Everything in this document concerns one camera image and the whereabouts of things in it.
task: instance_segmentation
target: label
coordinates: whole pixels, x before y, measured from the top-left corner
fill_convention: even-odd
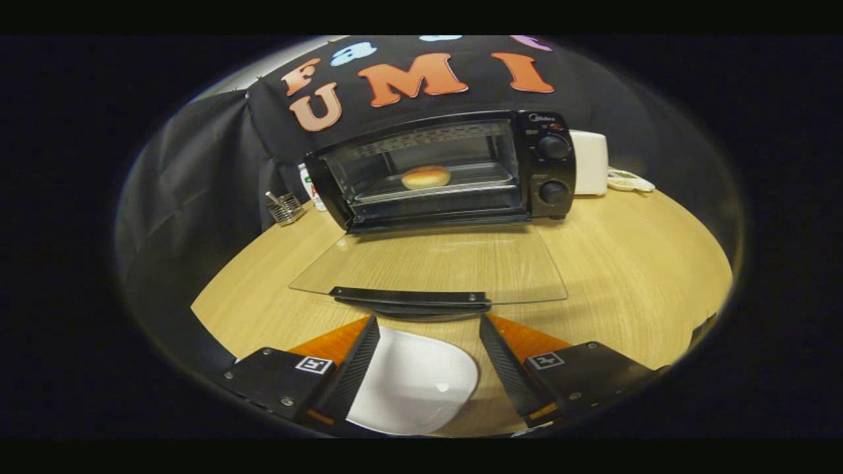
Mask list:
[[[310,200],[314,202],[314,206],[319,209],[320,212],[327,211],[328,209],[325,207],[325,204],[319,197],[319,193],[316,192],[316,186],[314,186],[313,181],[310,180],[308,169],[305,168],[304,165],[300,165],[298,168],[301,170],[302,184],[304,185],[304,190],[308,192],[308,196],[310,196]]]

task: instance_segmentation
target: wooden table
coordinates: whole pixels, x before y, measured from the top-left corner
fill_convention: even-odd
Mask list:
[[[260,347],[286,349],[364,317],[333,298],[290,283],[344,231],[312,202],[295,224],[273,226],[244,248],[191,306],[236,357]],[[492,312],[571,344],[600,341],[656,369],[688,348],[691,332],[719,311],[732,271],[706,227],[658,190],[577,197],[564,221],[531,225],[557,265],[567,299],[503,304]],[[491,366],[479,320],[413,323],[379,318],[381,326],[449,342],[476,362],[480,379],[457,416],[434,433],[481,436],[526,428]]]

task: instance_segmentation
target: baking tray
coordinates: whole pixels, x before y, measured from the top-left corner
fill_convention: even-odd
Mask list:
[[[513,176],[498,162],[462,164],[447,166],[447,168],[451,171],[451,181],[445,186],[410,190],[401,184],[402,175],[387,176],[358,194],[352,206],[454,192],[507,189],[516,186]]]

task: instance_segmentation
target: black knob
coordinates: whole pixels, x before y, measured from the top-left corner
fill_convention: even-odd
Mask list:
[[[536,149],[539,151],[539,156],[544,159],[563,159],[571,154],[571,144],[557,135],[542,138]]]
[[[559,181],[547,181],[539,188],[539,197],[548,204],[562,204],[568,198],[568,186]]]

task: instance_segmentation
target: orange letter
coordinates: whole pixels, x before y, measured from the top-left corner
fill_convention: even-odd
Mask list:
[[[520,54],[509,52],[495,52],[491,54],[503,61],[509,67],[509,73],[513,75],[513,82],[509,85],[515,90],[527,92],[553,92],[553,86],[542,80],[539,72],[533,67],[535,59]]]
[[[316,72],[314,64],[319,61],[322,60],[318,57],[316,59],[311,59],[281,78],[282,81],[287,83],[287,97],[297,93],[299,89],[310,83],[310,76],[313,76]]]
[[[423,54],[416,58],[410,66],[410,71],[407,72],[389,64],[378,64],[363,69],[357,75],[367,78],[369,85],[372,86],[372,92],[374,92],[372,107],[383,107],[401,100],[401,96],[393,92],[389,86],[398,89],[408,97],[416,97],[422,87],[422,80],[427,81],[425,94],[465,92],[469,86],[461,83],[454,76],[454,72],[448,65],[450,57],[451,55],[442,52]]]
[[[322,98],[322,101],[325,102],[325,108],[328,109],[325,116],[321,118],[314,117],[314,112],[310,109],[310,105],[308,105],[310,97],[302,97],[290,105],[290,110],[296,114],[298,123],[304,130],[318,132],[319,130],[325,130],[340,120],[342,107],[340,107],[340,101],[336,98],[336,93],[334,92],[335,87],[336,83],[330,83],[316,89],[314,92],[314,94]]]

